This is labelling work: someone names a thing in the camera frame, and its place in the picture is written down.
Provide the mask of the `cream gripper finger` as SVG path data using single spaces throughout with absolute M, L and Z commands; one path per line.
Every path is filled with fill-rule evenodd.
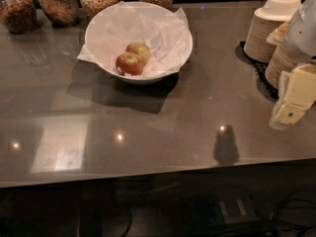
M 278 82 L 278 100 L 273 108 L 270 126 L 291 126 L 305 115 L 307 103 L 297 73 L 282 71 Z

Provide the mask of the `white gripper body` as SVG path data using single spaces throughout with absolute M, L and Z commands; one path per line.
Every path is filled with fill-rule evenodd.
M 292 70 L 284 97 L 289 109 L 307 111 L 316 101 L 316 65 L 305 63 Z

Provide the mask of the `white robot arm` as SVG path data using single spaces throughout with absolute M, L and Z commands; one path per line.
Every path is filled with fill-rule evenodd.
M 275 129 L 297 124 L 316 102 L 316 0 L 305 0 L 293 14 L 283 43 L 296 67 L 280 74 L 270 119 Z

